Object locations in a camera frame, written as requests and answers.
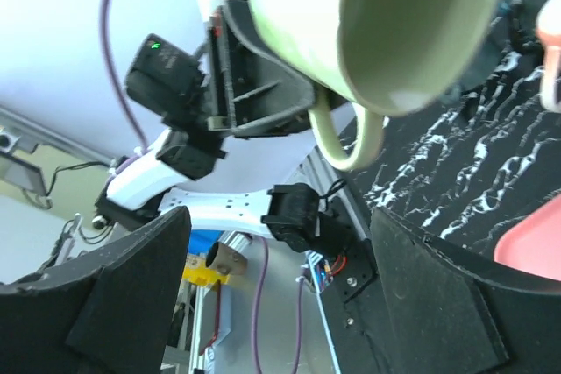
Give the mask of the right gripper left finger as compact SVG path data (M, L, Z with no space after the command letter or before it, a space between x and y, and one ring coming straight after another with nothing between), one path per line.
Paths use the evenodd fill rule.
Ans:
M3 373L158 373L191 221L179 206L1 287Z

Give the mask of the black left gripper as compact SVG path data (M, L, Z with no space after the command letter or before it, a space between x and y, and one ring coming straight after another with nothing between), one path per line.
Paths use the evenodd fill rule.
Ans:
M125 92L177 131L214 137L283 137L310 127L311 81L260 39L249 5L228 0L207 24L208 69L151 34L125 79Z

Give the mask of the sage green mug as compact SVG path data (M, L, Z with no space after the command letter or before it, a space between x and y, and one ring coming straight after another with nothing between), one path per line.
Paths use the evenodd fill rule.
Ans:
M468 67L498 0L248 0L259 36L317 84L316 142L336 169L371 164L383 122L433 103Z

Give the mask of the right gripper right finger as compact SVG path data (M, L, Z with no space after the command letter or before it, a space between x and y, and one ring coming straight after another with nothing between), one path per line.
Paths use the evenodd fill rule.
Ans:
M375 209L371 239L401 373L558 373L560 284Z

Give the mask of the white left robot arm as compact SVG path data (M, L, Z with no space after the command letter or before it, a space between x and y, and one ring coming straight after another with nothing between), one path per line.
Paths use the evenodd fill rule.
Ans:
M157 114L165 130L120 162L96 200L96 220L138 229L177 207L187 207L196 229L237 230L285 243L323 259L318 285L335 282L344 301L377 274L373 247L351 226L335 180L320 193L304 182L266 188L195 192L210 176L227 137L270 140L317 129L315 105L339 100L292 69L260 39L246 0L225 0L205 18L205 39L186 53L156 34L142 41L119 79L109 41L111 0L102 0L99 31L103 59L124 109L135 102Z

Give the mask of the pink and white mug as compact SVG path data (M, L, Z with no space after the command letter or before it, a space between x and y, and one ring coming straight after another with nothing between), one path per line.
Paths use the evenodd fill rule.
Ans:
M536 35L544 49L540 100L549 112L560 112L560 0L547 0L536 17Z

